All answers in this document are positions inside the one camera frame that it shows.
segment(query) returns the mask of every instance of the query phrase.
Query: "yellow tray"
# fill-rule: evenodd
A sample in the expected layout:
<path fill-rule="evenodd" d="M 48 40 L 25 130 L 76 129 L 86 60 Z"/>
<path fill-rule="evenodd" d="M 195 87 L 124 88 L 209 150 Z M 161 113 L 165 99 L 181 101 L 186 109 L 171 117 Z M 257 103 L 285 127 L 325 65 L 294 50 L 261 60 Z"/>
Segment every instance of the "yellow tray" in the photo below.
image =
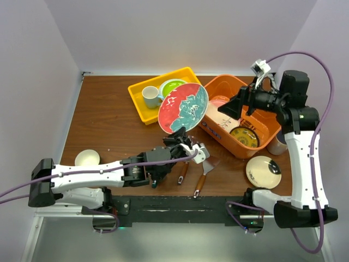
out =
<path fill-rule="evenodd" d="M 155 86 L 158 89 L 161 84 L 169 79 L 183 79 L 188 83 L 198 83 L 201 84 L 193 70 L 190 67 L 184 67 L 176 71 L 167 73 L 165 75 L 160 75 L 155 78 L 134 84 L 129 86 L 128 90 L 135 104 L 138 114 L 144 124 L 152 124 L 158 121 L 159 108 L 149 109 L 143 100 L 142 90 L 147 86 Z"/>

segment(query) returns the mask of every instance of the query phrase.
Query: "wooden handle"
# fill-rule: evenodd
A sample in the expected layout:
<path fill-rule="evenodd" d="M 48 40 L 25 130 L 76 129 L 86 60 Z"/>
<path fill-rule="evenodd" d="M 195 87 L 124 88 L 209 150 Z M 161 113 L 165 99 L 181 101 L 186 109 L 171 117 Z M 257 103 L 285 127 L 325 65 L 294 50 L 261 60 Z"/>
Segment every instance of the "wooden handle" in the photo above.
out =
<path fill-rule="evenodd" d="M 206 176 L 201 175 L 198 182 L 197 182 L 195 190 L 201 191 L 201 189 L 203 188 L 203 184 L 205 184 L 205 180 L 206 180 Z"/>
<path fill-rule="evenodd" d="M 184 162 L 184 166 L 182 167 L 182 170 L 180 171 L 180 175 L 178 178 L 178 184 L 182 184 L 186 176 L 186 172 L 188 171 L 188 167 L 189 167 L 189 162 Z"/>

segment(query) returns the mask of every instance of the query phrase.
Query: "spatula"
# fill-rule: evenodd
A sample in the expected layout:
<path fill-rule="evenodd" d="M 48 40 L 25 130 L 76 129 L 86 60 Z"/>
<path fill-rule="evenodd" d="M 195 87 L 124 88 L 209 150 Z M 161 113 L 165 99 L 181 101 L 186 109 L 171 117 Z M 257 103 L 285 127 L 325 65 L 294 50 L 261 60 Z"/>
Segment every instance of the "spatula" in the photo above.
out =
<path fill-rule="evenodd" d="M 214 169 L 220 162 L 220 159 L 214 156 L 210 156 L 207 158 L 204 162 L 202 162 L 203 167 L 203 174 L 200 176 L 195 191 L 194 191 L 194 198 L 197 198 L 200 194 L 200 191 L 203 187 L 203 184 L 205 184 L 206 175 L 209 173 L 212 169 Z"/>

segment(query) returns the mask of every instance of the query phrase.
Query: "cable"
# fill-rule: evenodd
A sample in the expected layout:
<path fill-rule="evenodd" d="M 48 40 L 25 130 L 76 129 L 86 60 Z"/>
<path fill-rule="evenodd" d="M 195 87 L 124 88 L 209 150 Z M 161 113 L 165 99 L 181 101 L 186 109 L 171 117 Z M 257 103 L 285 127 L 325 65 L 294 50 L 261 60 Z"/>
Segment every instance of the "cable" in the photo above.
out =
<path fill-rule="evenodd" d="M 96 210 L 92 210 L 92 209 L 87 209 L 88 211 L 90 211 L 91 213 L 95 213 L 98 215 L 108 215 L 108 216 L 112 216 L 115 219 L 115 226 L 111 229 L 111 230 L 99 230 L 99 229 L 95 229 L 98 233 L 101 234 L 107 234 L 107 233 L 113 233 L 114 231 L 116 231 L 119 226 L 120 226 L 120 220 L 119 218 L 116 216 L 116 214 L 113 213 L 107 213 L 107 212 L 100 212 L 100 211 L 96 211 Z"/>
<path fill-rule="evenodd" d="M 196 157 L 196 155 L 198 154 L 198 150 L 195 150 L 194 154 L 192 156 L 187 156 L 187 157 L 181 157 L 181 158 L 177 158 L 177 159 L 171 159 L 171 160 L 165 160 L 165 161 L 155 161 L 155 162 L 142 162 L 142 163 L 132 163 L 132 164 L 127 164 L 127 165 L 122 165 L 122 166 L 118 166 L 116 168 L 109 168 L 109 169 L 104 169 L 103 172 L 111 172 L 111 171 L 116 171 L 119 169 L 125 169 L 125 168 L 131 168 L 132 166 L 149 166 L 149 165 L 165 165 L 165 164 L 170 164 L 170 163 L 176 163 L 176 162 L 181 162 L 181 161 L 187 161 L 190 159 L 193 159 L 194 157 Z M 100 170 L 79 170 L 79 171 L 68 171 L 68 172 L 64 172 L 62 173 L 62 175 L 64 176 L 68 176 L 68 175 L 75 175 L 75 174 L 81 174 L 81 173 L 100 173 Z M 20 184 L 16 187 L 10 188 L 9 190 L 6 190 L 5 192 L 0 194 L 0 198 L 2 198 L 3 196 L 19 189 L 25 186 L 29 186 L 30 184 L 34 184 L 34 183 L 38 183 L 41 181 L 45 181 L 47 179 L 52 179 L 55 177 L 58 177 L 59 175 L 50 175 L 50 176 L 44 176 L 41 178 L 37 178 L 34 180 L 31 180 L 29 182 Z"/>
<path fill-rule="evenodd" d="M 8 198 L 8 199 L 5 199 L 5 200 L 2 200 L 2 201 L 0 201 L 0 205 L 4 204 L 4 203 L 7 203 L 7 202 L 10 202 L 10 201 L 13 201 L 13 200 L 21 199 L 21 198 L 29 198 L 29 194 L 19 195 L 19 196 L 15 196 L 13 198 Z"/>
<path fill-rule="evenodd" d="M 247 206 L 247 205 L 243 205 L 237 202 L 233 202 L 233 201 L 227 201 L 225 202 L 225 208 L 227 209 L 228 214 L 235 220 L 235 222 L 243 229 L 245 230 L 246 233 L 251 233 L 251 234 L 255 234 L 254 232 L 252 232 L 251 230 L 247 229 L 246 227 L 244 227 L 240 221 L 233 215 L 233 213 L 231 212 L 229 205 L 236 205 L 236 206 L 241 206 L 244 207 L 246 209 L 251 209 L 251 210 L 258 210 L 258 211 L 264 211 L 264 209 L 261 209 L 259 207 L 253 207 L 253 206 Z"/>
<path fill-rule="evenodd" d="M 290 52 L 287 52 L 287 53 L 282 53 L 278 56 L 275 56 L 269 60 L 267 60 L 267 63 L 270 63 L 271 61 L 279 58 L 279 57 L 282 57 L 282 56 L 287 56 L 287 55 L 292 55 L 292 54 L 299 54 L 299 55 L 306 55 L 306 56 L 309 56 L 311 58 L 313 58 L 314 60 L 316 60 L 321 66 L 322 68 L 325 70 L 326 74 L 327 74 L 327 77 L 328 77 L 328 80 L 329 80 L 329 87 L 330 87 L 330 94 L 329 94 L 329 99 L 328 99 L 328 103 L 327 103 L 327 106 L 326 106 L 326 109 L 317 125 L 317 127 L 315 128 L 314 130 L 314 134 L 312 135 L 311 137 L 311 141 L 310 141 L 310 155 L 313 156 L 314 155 L 314 144 L 315 144 L 315 139 L 316 139 L 316 136 L 319 134 L 320 132 L 320 129 L 321 129 L 321 126 L 322 124 L 324 123 L 329 111 L 330 111 L 330 108 L 331 108 L 331 105 L 332 105 L 332 102 L 333 102 L 333 95 L 334 95 L 334 83 L 333 83 L 333 78 L 332 78 L 332 74 L 331 72 L 329 71 L 328 67 L 321 61 L 321 59 L 319 59 L 318 57 L 316 57 L 315 55 L 312 55 L 311 53 L 308 53 L 308 52 L 303 52 L 303 51 L 290 51 Z M 316 204 L 316 208 L 317 208 L 317 212 L 318 212 L 318 217 L 319 217 L 319 222 L 320 222 L 320 237 L 319 237 L 319 241 L 318 241 L 318 245 L 315 249 L 309 249 L 307 248 L 299 239 L 299 237 L 297 236 L 295 230 L 293 228 L 291 228 L 291 232 L 292 232 L 292 235 L 294 236 L 294 238 L 296 239 L 297 243 L 301 246 L 302 249 L 304 249 L 305 251 L 307 251 L 308 253 L 311 253 L 311 254 L 316 254 L 318 253 L 321 248 L 322 248 L 322 245 L 323 245 L 323 239 L 324 239 L 324 221 L 323 221 L 323 214 L 322 214 L 322 210 L 321 210 L 321 205 L 320 205 L 320 202 L 318 200 L 318 191 L 317 191 L 317 187 L 316 187 L 316 174 L 315 174 L 315 160 L 314 160 L 314 157 L 310 157 L 310 169 L 311 169 L 311 181 L 312 181 L 312 188 L 313 188 L 313 191 L 314 191 L 314 198 L 315 198 L 315 204 Z M 231 214 L 231 212 L 229 212 L 229 214 L 232 216 L 232 218 L 237 221 L 237 219 L 234 218 L 234 216 Z"/>

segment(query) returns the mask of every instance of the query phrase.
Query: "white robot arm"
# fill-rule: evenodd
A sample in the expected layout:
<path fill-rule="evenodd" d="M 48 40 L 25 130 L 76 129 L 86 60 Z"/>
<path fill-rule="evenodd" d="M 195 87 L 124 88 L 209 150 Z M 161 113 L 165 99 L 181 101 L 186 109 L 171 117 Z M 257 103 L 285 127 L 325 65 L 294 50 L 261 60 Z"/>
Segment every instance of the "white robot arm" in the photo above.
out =
<path fill-rule="evenodd" d="M 31 185 L 28 205 L 44 207 L 67 203 L 99 209 L 110 205 L 111 193 L 105 187 L 144 186 L 149 184 L 150 177 L 155 188 L 176 162 L 191 159 L 198 164 L 209 157 L 205 145 L 192 142 L 184 127 L 163 141 L 165 146 L 108 164 L 65 166 L 54 165 L 52 159 L 43 159 L 33 170 L 32 180 L 51 178 Z"/>
<path fill-rule="evenodd" d="M 328 206 L 322 185 L 318 157 L 319 134 L 316 135 L 314 154 L 310 153 L 311 139 L 320 119 L 315 108 L 305 106 L 309 85 L 307 74 L 295 70 L 285 71 L 279 90 L 275 88 L 273 77 L 269 74 L 271 90 L 266 91 L 261 83 L 270 67 L 266 66 L 265 61 L 258 60 L 251 68 L 257 75 L 253 83 L 241 87 L 238 94 L 219 107 L 218 111 L 234 119 L 240 119 L 244 105 L 248 106 L 247 115 L 253 114 L 256 109 L 276 113 L 276 120 L 282 127 L 290 153 L 292 195 L 279 196 L 264 188 L 248 189 L 244 203 L 273 214 L 281 228 L 319 226 L 316 200 L 320 204 L 325 224 L 337 220 L 337 210 Z M 315 197 L 313 190 L 310 158 L 314 159 L 318 197 Z"/>

